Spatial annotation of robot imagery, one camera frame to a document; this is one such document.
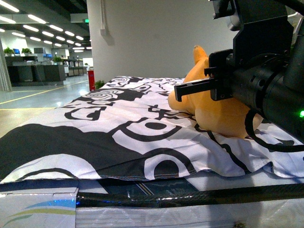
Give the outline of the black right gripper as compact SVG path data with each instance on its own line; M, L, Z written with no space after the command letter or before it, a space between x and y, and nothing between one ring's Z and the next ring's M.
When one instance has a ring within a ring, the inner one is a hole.
M210 78L198 79L174 86L175 99L182 101L182 97L194 93L210 90L210 97L214 101L233 98L235 87L233 84L233 49L217 51L209 55L209 67L204 70Z

